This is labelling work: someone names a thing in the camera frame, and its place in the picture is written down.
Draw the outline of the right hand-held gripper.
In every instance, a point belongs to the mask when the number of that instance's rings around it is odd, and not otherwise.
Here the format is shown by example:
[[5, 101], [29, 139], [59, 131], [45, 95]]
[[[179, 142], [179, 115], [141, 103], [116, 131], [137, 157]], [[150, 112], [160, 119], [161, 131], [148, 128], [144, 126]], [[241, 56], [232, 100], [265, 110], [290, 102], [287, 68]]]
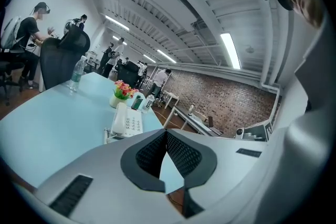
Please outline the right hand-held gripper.
[[268, 142], [273, 129], [270, 120], [265, 120], [249, 127], [236, 130], [235, 139]]

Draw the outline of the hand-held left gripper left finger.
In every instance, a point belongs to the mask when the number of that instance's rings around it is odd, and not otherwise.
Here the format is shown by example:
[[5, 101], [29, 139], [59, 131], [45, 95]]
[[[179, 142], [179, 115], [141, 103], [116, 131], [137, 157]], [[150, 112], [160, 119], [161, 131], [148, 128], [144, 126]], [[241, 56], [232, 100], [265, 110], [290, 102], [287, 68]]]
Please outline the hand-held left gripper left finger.
[[177, 223], [183, 216], [160, 180], [165, 153], [164, 129], [98, 146], [51, 175], [36, 198], [78, 223]]

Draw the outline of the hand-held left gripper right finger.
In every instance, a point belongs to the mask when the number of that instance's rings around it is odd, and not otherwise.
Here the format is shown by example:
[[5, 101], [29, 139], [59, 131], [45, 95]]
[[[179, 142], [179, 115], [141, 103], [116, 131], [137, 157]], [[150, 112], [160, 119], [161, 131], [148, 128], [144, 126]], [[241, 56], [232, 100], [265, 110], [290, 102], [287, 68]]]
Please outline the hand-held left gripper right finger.
[[165, 154], [165, 193], [175, 209], [187, 219], [219, 204], [257, 162], [266, 142], [215, 138], [183, 130], [178, 134], [211, 148], [217, 157], [217, 166], [210, 179], [203, 185], [186, 190], [184, 178], [169, 154]]

